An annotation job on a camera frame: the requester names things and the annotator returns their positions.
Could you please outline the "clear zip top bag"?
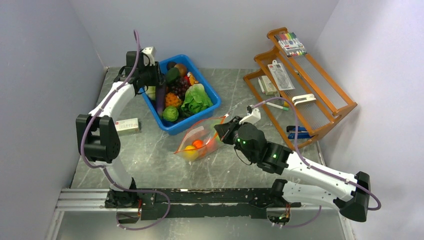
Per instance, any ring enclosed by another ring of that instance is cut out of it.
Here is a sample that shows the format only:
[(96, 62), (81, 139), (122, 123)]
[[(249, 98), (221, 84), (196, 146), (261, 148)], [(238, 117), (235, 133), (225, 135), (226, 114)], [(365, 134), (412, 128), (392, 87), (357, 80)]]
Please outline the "clear zip top bag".
[[(214, 129), (214, 125), (223, 124), (228, 116), (229, 115), (226, 114), (221, 117), (211, 117), (211, 118), (206, 118), (196, 122), (186, 131), (184, 138), (182, 139), (182, 142), (180, 143), (178, 149), (173, 154), (185, 160), (183, 158), (183, 150), (185, 149), (186, 146), (192, 145), (192, 142), (195, 140), (202, 140), (204, 142), (203, 147), (197, 148), (199, 155), (195, 161), (201, 160), (207, 157), (208, 155), (210, 155), (211, 153), (213, 153), (214, 151), (213, 152), (206, 151), (205, 144), (209, 141), (209, 139), (213, 139), (216, 133)], [(221, 148), (223, 145), (224, 143), (216, 144), (216, 150)]]

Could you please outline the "dark green toy avocado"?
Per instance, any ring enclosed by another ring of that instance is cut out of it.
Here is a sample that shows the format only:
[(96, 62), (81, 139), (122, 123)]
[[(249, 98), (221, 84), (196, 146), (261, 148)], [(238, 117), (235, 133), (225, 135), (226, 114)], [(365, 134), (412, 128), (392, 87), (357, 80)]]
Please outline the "dark green toy avocado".
[(177, 67), (170, 68), (165, 74), (165, 80), (168, 85), (174, 83), (181, 77), (180, 70)]

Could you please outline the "red toy peach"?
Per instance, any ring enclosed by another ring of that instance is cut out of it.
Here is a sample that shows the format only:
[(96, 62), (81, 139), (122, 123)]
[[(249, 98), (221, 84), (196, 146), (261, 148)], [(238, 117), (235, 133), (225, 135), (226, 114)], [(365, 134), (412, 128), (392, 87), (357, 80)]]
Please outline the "red toy peach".
[(213, 152), (217, 148), (217, 141), (215, 138), (209, 139), (209, 141), (205, 144), (205, 151)]

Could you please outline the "purple toy eggplant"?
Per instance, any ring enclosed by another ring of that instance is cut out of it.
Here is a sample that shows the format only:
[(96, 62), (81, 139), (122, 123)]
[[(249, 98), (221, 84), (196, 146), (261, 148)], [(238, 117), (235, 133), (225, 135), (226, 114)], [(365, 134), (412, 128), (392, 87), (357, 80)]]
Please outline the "purple toy eggplant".
[(162, 117), (163, 111), (165, 109), (166, 94), (167, 94), (166, 83), (163, 83), (156, 87), (156, 90), (155, 90), (156, 112), (160, 118)]

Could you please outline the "green toy lettuce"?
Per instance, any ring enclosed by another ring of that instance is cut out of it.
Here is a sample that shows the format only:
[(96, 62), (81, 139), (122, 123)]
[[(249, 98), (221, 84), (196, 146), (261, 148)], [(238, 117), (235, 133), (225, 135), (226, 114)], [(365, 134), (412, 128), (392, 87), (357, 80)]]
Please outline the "green toy lettuce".
[(188, 88), (180, 109), (185, 114), (195, 115), (212, 106), (213, 102), (207, 95), (205, 87), (198, 83)]

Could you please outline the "green toy cabbage front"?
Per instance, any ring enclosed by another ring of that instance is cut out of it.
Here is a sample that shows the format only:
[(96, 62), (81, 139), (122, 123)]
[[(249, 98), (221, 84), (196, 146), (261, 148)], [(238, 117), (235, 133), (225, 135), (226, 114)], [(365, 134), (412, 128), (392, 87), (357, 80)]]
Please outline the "green toy cabbage front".
[(179, 118), (179, 110), (175, 106), (168, 106), (163, 110), (162, 118), (168, 122), (175, 122)]

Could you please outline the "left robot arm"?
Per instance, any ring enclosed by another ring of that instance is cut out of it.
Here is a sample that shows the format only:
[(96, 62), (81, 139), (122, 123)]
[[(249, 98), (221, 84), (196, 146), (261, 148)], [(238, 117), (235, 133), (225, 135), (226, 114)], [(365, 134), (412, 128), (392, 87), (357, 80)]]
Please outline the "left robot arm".
[(161, 115), (165, 109), (166, 80), (155, 60), (153, 46), (126, 54), (126, 64), (114, 78), (99, 105), (75, 120), (78, 151), (89, 168), (101, 169), (110, 183), (106, 208), (140, 207), (136, 183), (119, 158), (121, 141), (116, 118), (141, 90), (155, 89), (154, 102)]

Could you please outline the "dark purple round fruit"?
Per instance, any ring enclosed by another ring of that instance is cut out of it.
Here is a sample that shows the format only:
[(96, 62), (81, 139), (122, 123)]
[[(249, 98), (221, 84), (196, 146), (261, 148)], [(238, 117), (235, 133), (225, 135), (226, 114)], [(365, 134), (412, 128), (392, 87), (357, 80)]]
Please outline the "dark purple round fruit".
[(177, 64), (177, 63), (176, 63), (176, 62), (174, 62), (174, 61), (169, 61), (169, 62), (166, 64), (166, 69), (169, 71), (170, 69), (174, 68), (176, 64)]

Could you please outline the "blue plastic bin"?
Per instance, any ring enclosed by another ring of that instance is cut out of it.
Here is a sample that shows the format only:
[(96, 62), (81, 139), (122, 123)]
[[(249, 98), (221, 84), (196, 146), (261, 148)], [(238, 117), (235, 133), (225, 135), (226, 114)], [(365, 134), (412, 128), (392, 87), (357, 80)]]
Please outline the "blue plastic bin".
[(144, 91), (141, 93), (158, 127), (169, 135), (177, 135), (195, 123), (211, 117), (220, 106), (221, 98), (187, 55), (179, 54), (160, 61), (159, 67), (163, 74), (168, 72), (167, 64), (170, 62), (185, 66), (187, 71), (198, 81), (198, 84), (188, 90), (187, 99), (182, 103), (178, 119), (167, 121), (161, 117), (157, 112), (155, 102)]

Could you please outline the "yellow toy mango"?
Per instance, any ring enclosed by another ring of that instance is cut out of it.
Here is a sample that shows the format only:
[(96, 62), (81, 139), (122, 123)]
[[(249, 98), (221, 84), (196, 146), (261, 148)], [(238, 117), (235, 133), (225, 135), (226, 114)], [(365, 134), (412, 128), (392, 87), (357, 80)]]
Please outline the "yellow toy mango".
[(188, 145), (182, 151), (182, 157), (187, 161), (195, 161), (199, 157), (198, 149), (193, 145)]

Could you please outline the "blue stapler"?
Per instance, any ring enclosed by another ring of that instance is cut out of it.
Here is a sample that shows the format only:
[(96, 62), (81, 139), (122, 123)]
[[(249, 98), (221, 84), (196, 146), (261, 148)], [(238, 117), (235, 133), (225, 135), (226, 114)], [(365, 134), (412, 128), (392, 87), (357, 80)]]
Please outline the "blue stapler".
[[(288, 133), (287, 138), (289, 140), (294, 140), (296, 135), (296, 126), (295, 125), (288, 125), (286, 127), (286, 132)], [(297, 138), (298, 139), (310, 139), (311, 136), (307, 129), (303, 126), (297, 127)]]

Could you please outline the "white stapler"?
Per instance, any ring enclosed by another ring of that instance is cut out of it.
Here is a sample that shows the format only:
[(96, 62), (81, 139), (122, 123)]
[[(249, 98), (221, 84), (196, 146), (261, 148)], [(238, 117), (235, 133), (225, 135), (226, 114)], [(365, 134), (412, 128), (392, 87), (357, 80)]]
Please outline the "white stapler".
[(317, 99), (313, 93), (297, 95), (291, 99), (294, 106), (301, 106), (314, 103), (316, 100)]

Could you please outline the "green toy ball vegetable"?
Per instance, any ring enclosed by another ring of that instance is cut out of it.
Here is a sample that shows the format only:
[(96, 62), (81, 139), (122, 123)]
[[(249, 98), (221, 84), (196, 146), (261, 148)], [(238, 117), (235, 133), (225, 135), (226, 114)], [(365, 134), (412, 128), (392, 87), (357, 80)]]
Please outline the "green toy ball vegetable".
[(213, 140), (218, 145), (222, 145), (223, 144), (223, 142), (221, 141), (221, 138), (220, 138), (220, 136), (219, 136), (219, 134), (217, 132), (214, 134)]

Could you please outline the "orange toy pumpkin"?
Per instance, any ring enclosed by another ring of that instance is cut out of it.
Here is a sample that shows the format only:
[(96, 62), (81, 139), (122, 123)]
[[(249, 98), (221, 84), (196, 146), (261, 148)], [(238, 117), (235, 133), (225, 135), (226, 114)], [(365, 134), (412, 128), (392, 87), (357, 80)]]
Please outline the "orange toy pumpkin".
[(197, 139), (197, 140), (194, 140), (191, 145), (195, 147), (196, 149), (199, 149), (204, 146), (204, 142), (200, 139)]

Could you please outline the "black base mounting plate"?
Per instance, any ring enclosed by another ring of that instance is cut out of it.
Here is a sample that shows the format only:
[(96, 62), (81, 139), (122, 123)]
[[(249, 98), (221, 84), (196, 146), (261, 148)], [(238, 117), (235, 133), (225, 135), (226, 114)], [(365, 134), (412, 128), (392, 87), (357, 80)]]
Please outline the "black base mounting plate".
[(109, 190), (104, 208), (141, 220), (165, 218), (250, 217), (266, 219), (268, 208), (290, 204), (270, 188), (150, 189), (148, 193)]

